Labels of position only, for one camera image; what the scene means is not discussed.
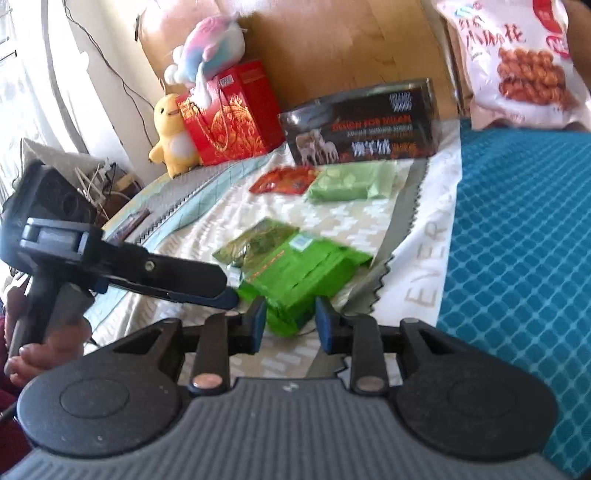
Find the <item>person's left hand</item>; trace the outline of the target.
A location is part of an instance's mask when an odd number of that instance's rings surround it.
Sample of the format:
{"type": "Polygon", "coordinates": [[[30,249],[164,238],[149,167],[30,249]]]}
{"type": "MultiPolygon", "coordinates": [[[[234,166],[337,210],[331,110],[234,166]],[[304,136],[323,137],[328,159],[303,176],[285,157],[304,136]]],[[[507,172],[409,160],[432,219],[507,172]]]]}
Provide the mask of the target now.
{"type": "MultiPolygon", "coordinates": [[[[26,284],[11,286],[4,293],[5,310],[1,327],[1,344],[9,347],[14,326],[26,311],[26,284]]],[[[59,367],[83,355],[84,344],[90,339],[91,326],[82,318],[54,330],[42,344],[28,344],[19,353],[2,355],[2,364],[7,378],[17,388],[23,388],[45,371],[59,367]]]]}

